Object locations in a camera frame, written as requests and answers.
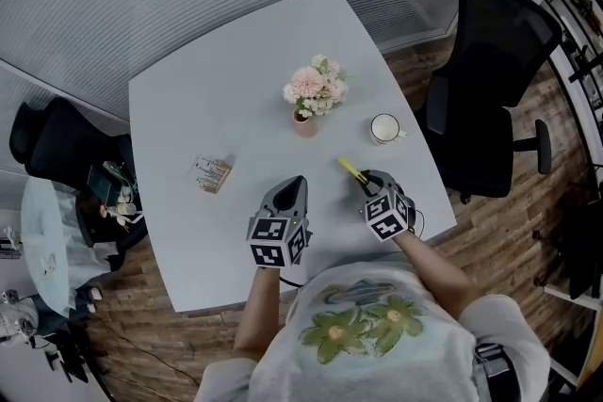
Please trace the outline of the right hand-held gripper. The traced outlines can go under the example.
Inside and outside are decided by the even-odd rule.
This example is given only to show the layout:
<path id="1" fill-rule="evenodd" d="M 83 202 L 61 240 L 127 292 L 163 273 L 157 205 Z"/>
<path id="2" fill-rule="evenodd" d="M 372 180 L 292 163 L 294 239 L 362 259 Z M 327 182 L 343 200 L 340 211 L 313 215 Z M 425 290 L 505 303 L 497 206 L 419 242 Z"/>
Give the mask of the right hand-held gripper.
<path id="1" fill-rule="evenodd" d="M 363 214 L 373 235 L 384 242 L 406 231 L 413 233 L 416 205 L 411 198 L 401 194 L 401 185 L 391 174 L 381 170 L 368 169 L 366 177 L 360 182 L 367 198 Z"/>

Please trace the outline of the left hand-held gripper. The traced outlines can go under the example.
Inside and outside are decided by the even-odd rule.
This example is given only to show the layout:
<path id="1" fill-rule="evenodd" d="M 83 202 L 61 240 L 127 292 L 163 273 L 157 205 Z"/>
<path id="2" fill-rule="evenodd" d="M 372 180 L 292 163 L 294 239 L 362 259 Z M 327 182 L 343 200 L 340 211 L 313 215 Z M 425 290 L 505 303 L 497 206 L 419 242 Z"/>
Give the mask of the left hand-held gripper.
<path id="1" fill-rule="evenodd" d="M 299 265 L 312 235 L 306 218 L 307 180 L 297 175 L 280 182 L 266 193 L 261 208 L 286 217 L 251 218 L 247 243 L 256 265 L 263 268 Z"/>

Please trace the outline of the person's left forearm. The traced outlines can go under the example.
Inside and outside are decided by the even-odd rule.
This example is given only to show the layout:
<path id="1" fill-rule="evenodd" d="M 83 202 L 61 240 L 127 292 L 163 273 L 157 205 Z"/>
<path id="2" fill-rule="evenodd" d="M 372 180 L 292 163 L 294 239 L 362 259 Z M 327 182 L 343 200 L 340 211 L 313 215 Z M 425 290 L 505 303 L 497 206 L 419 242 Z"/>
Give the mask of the person's left forearm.
<path id="1" fill-rule="evenodd" d="M 234 340 L 233 356 L 259 362 L 279 331 L 280 270 L 257 268 Z"/>

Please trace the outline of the person's right forearm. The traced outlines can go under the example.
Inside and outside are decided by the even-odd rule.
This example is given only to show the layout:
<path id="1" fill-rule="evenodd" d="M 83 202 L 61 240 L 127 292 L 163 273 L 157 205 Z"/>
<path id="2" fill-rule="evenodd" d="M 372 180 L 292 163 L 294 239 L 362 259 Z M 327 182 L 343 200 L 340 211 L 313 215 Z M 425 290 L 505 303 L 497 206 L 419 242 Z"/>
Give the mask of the person's right forearm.
<path id="1" fill-rule="evenodd" d="M 458 319 L 471 303 L 484 296 L 479 286 L 430 245 L 408 231 L 394 237 L 416 275 L 438 304 Z"/>

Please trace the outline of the white mug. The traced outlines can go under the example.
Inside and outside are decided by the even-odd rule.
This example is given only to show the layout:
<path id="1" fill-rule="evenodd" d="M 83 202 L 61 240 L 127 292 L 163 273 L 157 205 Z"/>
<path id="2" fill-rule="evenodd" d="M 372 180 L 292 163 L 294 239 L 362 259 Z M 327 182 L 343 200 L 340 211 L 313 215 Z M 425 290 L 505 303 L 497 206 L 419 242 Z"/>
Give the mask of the white mug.
<path id="1" fill-rule="evenodd" d="M 372 140 L 377 144 L 388 144 L 407 137 L 399 121 L 388 113 L 375 116 L 371 120 L 369 132 Z"/>

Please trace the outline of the pink ceramic vase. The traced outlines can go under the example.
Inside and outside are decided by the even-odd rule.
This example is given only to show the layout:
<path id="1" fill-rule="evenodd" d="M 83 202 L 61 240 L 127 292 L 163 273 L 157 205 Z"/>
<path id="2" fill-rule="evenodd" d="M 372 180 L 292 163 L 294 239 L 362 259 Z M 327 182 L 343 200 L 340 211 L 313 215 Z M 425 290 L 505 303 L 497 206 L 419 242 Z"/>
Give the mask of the pink ceramic vase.
<path id="1" fill-rule="evenodd" d="M 318 124 L 313 116 L 305 117 L 299 109 L 295 109 L 292 118 L 294 130 L 300 137 L 312 138 L 318 133 Z"/>

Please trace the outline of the small printed card box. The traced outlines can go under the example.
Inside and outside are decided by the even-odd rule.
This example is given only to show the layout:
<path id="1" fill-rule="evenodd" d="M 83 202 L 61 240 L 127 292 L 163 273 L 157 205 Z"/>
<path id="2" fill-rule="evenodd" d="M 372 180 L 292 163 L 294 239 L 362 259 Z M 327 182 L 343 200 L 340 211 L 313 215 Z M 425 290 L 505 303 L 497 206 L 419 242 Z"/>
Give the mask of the small printed card box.
<path id="1" fill-rule="evenodd" d="M 190 180 L 202 191 L 218 194 L 232 171 L 225 161 L 198 155 L 189 171 Z"/>

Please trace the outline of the pink flower bouquet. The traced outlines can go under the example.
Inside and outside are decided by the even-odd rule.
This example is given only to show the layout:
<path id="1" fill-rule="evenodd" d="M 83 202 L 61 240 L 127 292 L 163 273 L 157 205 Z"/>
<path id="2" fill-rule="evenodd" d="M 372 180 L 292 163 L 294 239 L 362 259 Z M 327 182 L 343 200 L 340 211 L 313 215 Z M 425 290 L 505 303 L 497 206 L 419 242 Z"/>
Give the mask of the pink flower bouquet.
<path id="1" fill-rule="evenodd" d="M 309 65 L 297 69 L 283 87 L 283 97 L 294 106 L 298 121 L 330 114 L 346 101 L 348 93 L 346 71 L 323 55 L 315 55 Z"/>

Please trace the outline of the white artificial flowers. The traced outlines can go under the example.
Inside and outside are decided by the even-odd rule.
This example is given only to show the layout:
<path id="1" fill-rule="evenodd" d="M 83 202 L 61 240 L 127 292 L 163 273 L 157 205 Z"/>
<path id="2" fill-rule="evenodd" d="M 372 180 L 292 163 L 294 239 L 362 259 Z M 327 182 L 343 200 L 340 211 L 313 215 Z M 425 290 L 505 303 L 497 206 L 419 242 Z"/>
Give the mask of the white artificial flowers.
<path id="1" fill-rule="evenodd" d="M 102 218 L 114 218 L 127 232 L 129 232 L 130 225 L 137 224 L 144 217 L 143 211 L 138 210 L 134 203 L 124 202 L 110 207 L 102 203 L 99 208 L 99 214 Z"/>

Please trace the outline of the black mesh office chair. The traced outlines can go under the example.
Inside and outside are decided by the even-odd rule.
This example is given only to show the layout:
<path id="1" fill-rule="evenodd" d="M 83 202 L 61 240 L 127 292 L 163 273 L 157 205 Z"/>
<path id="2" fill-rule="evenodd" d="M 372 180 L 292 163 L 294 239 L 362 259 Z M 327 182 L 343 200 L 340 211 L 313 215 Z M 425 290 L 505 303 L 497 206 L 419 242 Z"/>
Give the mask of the black mesh office chair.
<path id="1" fill-rule="evenodd" d="M 8 145 L 27 174 L 75 190 L 75 213 L 84 241 L 91 248 L 116 244 L 107 260 L 119 270 L 126 252 L 147 235 L 142 219 L 122 226 L 101 215 L 103 199 L 89 186 L 91 173 L 132 189 L 133 203 L 141 207 L 129 135 L 110 136 L 96 128 L 67 100 L 56 97 L 43 109 L 21 103 L 12 123 Z"/>
<path id="2" fill-rule="evenodd" d="M 515 153 L 535 152 L 539 173 L 551 171 L 546 123 L 536 120 L 534 137 L 516 140 L 510 110 L 561 40 L 559 23 L 532 0 L 459 0 L 450 58 L 432 73 L 416 119 L 462 203 L 507 196 Z"/>

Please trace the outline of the dark green box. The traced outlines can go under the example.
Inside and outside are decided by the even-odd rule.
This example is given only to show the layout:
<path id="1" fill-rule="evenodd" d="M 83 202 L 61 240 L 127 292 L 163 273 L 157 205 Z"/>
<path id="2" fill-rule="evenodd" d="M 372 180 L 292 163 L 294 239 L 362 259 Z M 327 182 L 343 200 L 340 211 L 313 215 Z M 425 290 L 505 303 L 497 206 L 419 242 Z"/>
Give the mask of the dark green box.
<path id="1" fill-rule="evenodd" d="M 104 174 L 95 166 L 90 167 L 87 186 L 107 207 L 116 206 L 118 204 L 122 185 L 114 178 Z"/>

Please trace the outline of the white flower print shirt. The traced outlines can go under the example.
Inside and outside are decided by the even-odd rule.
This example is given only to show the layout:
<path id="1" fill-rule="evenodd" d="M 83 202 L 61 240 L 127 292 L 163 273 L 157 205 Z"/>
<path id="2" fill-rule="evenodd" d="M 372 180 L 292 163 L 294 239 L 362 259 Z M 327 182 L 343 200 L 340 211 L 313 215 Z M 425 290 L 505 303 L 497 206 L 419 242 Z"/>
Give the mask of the white flower print shirt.
<path id="1" fill-rule="evenodd" d="M 262 359 L 209 364 L 195 402 L 481 402 L 486 344 L 503 349 L 520 402 L 539 402 L 549 356 L 517 303 L 488 295 L 453 317 L 392 253 L 317 275 Z"/>

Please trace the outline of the black equipment stand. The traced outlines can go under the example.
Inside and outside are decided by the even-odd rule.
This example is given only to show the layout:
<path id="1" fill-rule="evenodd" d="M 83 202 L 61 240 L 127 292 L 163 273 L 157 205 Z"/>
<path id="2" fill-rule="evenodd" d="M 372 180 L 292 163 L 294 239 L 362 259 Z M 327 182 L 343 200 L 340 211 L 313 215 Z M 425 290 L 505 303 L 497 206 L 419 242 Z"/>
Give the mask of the black equipment stand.
<path id="1" fill-rule="evenodd" d="M 587 292 L 592 297 L 603 294 L 603 191 L 596 201 L 564 213 L 557 237 L 543 237 L 540 231 L 533 231 L 532 239 L 557 251 L 546 274 L 533 280 L 535 286 L 545 287 L 551 275 L 562 266 L 569 279 L 571 300 L 577 300 Z"/>

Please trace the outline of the round glass table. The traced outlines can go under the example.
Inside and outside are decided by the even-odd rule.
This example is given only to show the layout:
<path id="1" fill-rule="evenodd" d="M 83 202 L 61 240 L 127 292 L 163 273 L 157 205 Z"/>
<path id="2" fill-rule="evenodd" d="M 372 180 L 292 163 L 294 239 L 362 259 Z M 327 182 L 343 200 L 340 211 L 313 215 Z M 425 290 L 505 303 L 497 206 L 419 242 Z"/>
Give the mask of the round glass table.
<path id="1" fill-rule="evenodd" d="M 75 310 L 76 290 L 110 272 L 108 258 L 118 253 L 114 242 L 89 247 L 79 228 L 75 195 L 36 177 L 24 187 L 21 240 L 38 294 L 64 317 Z"/>

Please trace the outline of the black tripod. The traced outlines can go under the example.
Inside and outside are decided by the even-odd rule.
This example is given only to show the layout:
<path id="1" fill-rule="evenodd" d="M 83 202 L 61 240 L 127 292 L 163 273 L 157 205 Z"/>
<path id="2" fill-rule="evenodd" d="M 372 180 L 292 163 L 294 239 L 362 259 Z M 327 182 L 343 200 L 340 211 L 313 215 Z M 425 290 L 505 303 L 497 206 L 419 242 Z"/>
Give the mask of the black tripod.
<path id="1" fill-rule="evenodd" d="M 52 371 L 60 368 L 66 379 L 73 383 L 75 379 L 88 383 L 87 363 L 83 351 L 70 328 L 57 330 L 41 337 L 41 349 Z"/>

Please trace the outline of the white cloth bundle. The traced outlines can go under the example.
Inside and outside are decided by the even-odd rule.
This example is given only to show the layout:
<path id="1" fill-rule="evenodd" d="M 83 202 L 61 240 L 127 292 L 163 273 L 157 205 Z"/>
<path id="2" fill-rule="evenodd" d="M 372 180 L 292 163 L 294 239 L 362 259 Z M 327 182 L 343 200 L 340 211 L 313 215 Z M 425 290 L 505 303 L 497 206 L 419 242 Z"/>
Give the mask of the white cloth bundle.
<path id="1" fill-rule="evenodd" d="M 39 314 L 31 297 L 19 298 L 15 290 L 0 295 L 0 346 L 27 343 L 38 325 Z"/>

